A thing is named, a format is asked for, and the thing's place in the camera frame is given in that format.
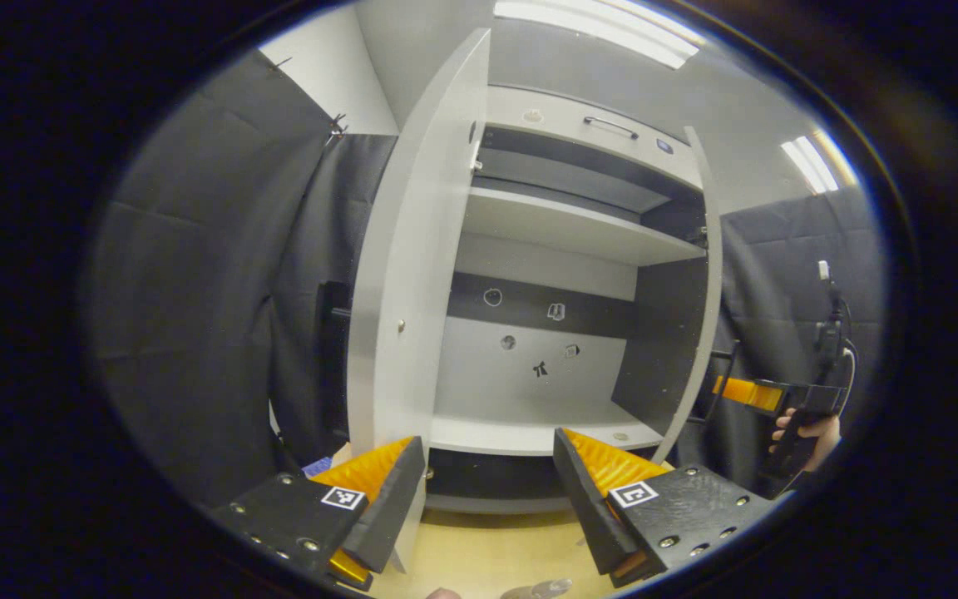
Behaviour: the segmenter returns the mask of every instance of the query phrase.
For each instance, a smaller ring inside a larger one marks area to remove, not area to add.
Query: cabinet door
[[[448,58],[402,127],[376,193],[353,292],[346,398],[353,455],[419,435],[429,447],[449,284],[486,125],[490,30]],[[406,567],[423,480],[395,553]]]
[[[653,456],[668,457],[689,416],[712,352],[723,292],[719,190],[692,126],[685,128],[704,189],[708,251],[702,258],[638,269],[638,330],[627,341],[612,401],[663,435]]]

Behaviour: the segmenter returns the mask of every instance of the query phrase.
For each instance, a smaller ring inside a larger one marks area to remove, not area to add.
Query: floor
[[[439,587],[461,599],[499,599],[503,592],[560,577],[571,579],[565,598],[603,597],[613,591],[594,567],[573,512],[525,516],[423,513],[411,571],[392,566],[375,577],[369,595],[423,599]]]

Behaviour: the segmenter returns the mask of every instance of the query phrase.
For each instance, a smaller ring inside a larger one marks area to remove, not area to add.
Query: drawer handle
[[[627,129],[626,126],[623,126],[623,125],[620,125],[620,124],[616,124],[616,122],[605,121],[604,118],[597,118],[596,116],[585,116],[585,117],[582,117],[582,121],[585,122],[586,125],[589,125],[589,124],[590,124],[591,122],[593,122],[593,121],[604,122],[604,124],[606,124],[606,125],[616,126],[616,128],[623,129],[624,131],[630,133],[630,139],[631,139],[631,140],[636,140],[636,139],[638,139],[638,133],[635,133],[635,132],[631,131],[630,129]]]

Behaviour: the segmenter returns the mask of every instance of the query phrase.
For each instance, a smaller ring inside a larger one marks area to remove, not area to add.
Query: drawer
[[[696,190],[702,189],[693,149],[651,126],[543,92],[497,85],[486,89],[489,126],[573,141],[654,168]]]

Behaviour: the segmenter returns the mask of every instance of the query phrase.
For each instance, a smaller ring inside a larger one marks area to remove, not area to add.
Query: open cabinet door
[[[643,266],[635,302],[638,326],[627,341],[612,401],[663,435],[653,456],[668,458],[697,398],[712,352],[723,292],[723,236],[719,191],[692,126],[685,128],[704,189],[708,250],[704,257]]]
[[[489,29],[453,51],[402,127],[376,193],[346,358],[353,455],[419,435],[427,458],[453,262],[486,125],[489,61]],[[395,542],[402,569],[425,501],[422,483]]]

